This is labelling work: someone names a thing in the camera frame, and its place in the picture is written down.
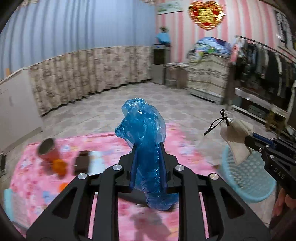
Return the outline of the person right hand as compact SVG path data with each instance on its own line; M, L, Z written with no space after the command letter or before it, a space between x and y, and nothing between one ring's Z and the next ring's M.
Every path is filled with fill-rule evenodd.
M292 199L288 194L286 194L285 190L281 188L273 207L272 217L279 216L283 210L284 205L293 210L296 206L296 200Z

